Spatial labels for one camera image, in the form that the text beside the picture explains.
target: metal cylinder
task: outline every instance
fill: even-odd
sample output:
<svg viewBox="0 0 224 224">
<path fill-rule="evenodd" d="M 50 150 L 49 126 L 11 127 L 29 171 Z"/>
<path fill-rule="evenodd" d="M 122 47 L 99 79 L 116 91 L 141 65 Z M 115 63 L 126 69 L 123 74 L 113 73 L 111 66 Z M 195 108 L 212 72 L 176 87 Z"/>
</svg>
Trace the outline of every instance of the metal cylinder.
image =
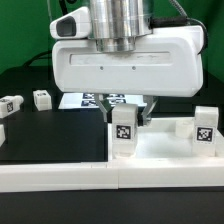
<svg viewBox="0 0 224 224">
<path fill-rule="evenodd" d="M 153 0 L 86 0 L 90 9 L 97 50 L 135 50 L 135 37 L 150 34 Z"/>
</svg>

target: white cube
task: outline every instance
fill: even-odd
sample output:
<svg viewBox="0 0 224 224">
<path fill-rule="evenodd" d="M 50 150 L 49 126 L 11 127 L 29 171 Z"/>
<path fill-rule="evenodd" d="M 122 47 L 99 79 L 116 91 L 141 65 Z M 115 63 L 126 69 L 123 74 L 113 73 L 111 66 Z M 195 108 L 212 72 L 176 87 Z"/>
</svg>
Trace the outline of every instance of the white cube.
<svg viewBox="0 0 224 224">
<path fill-rule="evenodd" d="M 218 120 L 219 110 L 217 107 L 196 107 L 193 155 L 215 156 Z"/>
<path fill-rule="evenodd" d="M 4 126 L 0 125 L 0 147 L 5 141 L 5 131 L 4 131 Z"/>
<path fill-rule="evenodd" d="M 112 111 L 112 144 L 115 157 L 130 157 L 137 146 L 137 113 L 135 104 L 120 103 Z"/>
<path fill-rule="evenodd" d="M 33 92 L 34 103 L 39 111 L 51 110 L 51 96 L 46 90 L 37 90 Z"/>
</svg>

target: white platform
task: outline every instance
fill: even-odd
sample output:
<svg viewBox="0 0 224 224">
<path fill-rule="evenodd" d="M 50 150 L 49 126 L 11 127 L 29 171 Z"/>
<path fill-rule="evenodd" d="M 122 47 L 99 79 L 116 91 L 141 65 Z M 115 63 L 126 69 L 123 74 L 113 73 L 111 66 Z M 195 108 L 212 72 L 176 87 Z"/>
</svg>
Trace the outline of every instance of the white platform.
<svg viewBox="0 0 224 224">
<path fill-rule="evenodd" d="M 224 186 L 224 138 L 217 134 L 216 157 L 192 157 L 192 140 L 175 137 L 176 120 L 139 128 L 134 158 L 113 159 L 110 139 L 105 163 L 0 166 L 0 192 Z"/>
</svg>

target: green wall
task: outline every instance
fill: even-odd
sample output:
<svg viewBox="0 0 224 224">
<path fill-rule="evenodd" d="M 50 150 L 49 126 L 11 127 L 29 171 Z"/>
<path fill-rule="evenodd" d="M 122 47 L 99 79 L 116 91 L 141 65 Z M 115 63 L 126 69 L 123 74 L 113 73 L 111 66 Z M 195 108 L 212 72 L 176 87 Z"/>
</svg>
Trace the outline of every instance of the green wall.
<svg viewBox="0 0 224 224">
<path fill-rule="evenodd" d="M 224 81 L 224 0 L 179 0 L 190 17 L 203 21 L 209 31 L 209 48 L 203 54 L 204 68 Z M 53 18 L 60 17 L 57 0 L 51 0 Z M 7 0 L 0 6 L 0 74 L 21 66 L 32 56 L 51 49 L 46 0 Z M 155 0 L 155 16 L 178 15 L 168 0 Z M 47 61 L 38 61 L 42 65 Z"/>
</svg>

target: white cube with marker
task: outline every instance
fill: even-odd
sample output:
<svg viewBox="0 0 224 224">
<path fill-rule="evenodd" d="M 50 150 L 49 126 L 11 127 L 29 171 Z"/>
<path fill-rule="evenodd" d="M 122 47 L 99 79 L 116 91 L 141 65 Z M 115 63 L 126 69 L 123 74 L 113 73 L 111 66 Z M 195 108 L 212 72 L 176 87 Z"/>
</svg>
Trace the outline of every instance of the white cube with marker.
<svg viewBox="0 0 224 224">
<path fill-rule="evenodd" d="M 22 96 L 5 96 L 0 99 L 0 118 L 5 118 L 20 110 L 24 99 Z"/>
<path fill-rule="evenodd" d="M 46 90 L 37 90 L 33 92 L 34 103 L 39 111 L 51 110 L 51 96 Z"/>
<path fill-rule="evenodd" d="M 137 113 L 135 104 L 117 104 L 112 111 L 112 148 L 115 157 L 135 155 L 137 146 Z"/>
<path fill-rule="evenodd" d="M 219 110 L 217 107 L 196 107 L 193 155 L 215 156 L 218 120 Z"/>
</svg>

